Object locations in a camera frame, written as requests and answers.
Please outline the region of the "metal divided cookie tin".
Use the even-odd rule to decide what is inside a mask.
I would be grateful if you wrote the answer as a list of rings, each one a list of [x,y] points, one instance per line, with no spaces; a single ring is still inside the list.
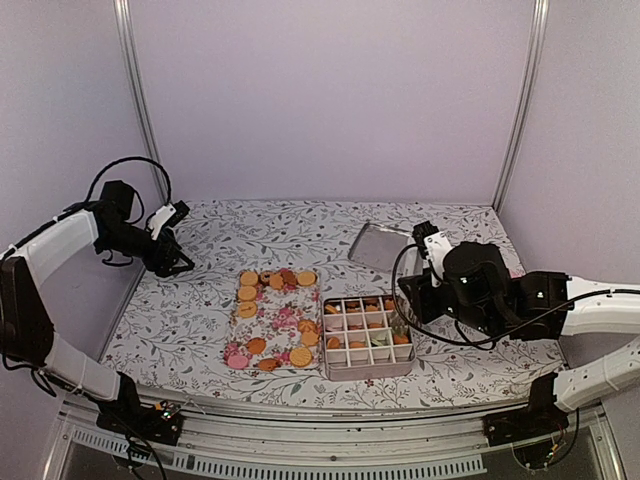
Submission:
[[[330,298],[323,302],[324,361],[334,382],[408,375],[414,343],[394,345],[388,315],[396,311],[390,295]],[[370,338],[387,336],[389,345],[371,347]]]

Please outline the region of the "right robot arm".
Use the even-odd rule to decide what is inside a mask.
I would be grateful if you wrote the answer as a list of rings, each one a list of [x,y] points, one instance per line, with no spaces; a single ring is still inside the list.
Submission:
[[[552,371],[532,381],[525,406],[486,415],[483,433],[492,446],[551,434],[568,416],[639,380],[639,289],[562,272],[510,274],[498,246],[429,238],[418,246],[426,267],[391,275],[394,298],[404,296],[399,317],[427,335],[426,325],[446,316],[484,334],[485,342],[557,340],[589,333],[631,336],[619,349],[581,367]]]

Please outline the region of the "swirl orange cookie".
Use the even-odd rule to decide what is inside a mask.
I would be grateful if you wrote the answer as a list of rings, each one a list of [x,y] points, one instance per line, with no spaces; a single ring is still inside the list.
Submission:
[[[405,344],[409,344],[410,340],[409,340],[407,335],[394,334],[393,335],[393,342],[394,342],[395,345],[405,345]]]

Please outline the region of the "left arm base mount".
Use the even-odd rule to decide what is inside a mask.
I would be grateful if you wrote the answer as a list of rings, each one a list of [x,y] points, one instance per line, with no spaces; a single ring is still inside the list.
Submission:
[[[162,406],[144,406],[139,402],[98,402],[99,428],[118,434],[129,434],[141,440],[169,446],[178,444],[184,417]]]

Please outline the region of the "metal serving tongs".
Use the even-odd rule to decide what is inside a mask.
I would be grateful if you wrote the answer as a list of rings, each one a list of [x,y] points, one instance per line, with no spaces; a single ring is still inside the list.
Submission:
[[[398,312],[393,311],[388,315],[388,324],[389,328],[391,329],[392,340],[394,334],[407,335],[411,343],[409,326],[401,318]]]

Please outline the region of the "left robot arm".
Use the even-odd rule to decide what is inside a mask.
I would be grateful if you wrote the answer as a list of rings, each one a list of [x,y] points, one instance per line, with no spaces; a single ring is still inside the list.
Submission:
[[[123,256],[160,278],[193,269],[174,227],[189,213],[179,201],[166,202],[144,226],[131,220],[132,186],[108,181],[98,199],[76,203],[1,256],[1,355],[11,369],[27,367],[98,406],[99,427],[174,444],[184,419],[176,405],[142,403],[135,381],[82,350],[73,327],[86,332],[114,312],[112,288],[81,272],[79,263],[95,252],[106,265]]]

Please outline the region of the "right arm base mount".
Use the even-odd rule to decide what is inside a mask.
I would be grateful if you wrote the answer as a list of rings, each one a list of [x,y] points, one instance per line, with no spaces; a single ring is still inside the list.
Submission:
[[[510,445],[516,462],[530,471],[550,467],[569,427],[568,414],[555,405],[525,406],[482,418],[483,434],[491,447]]]

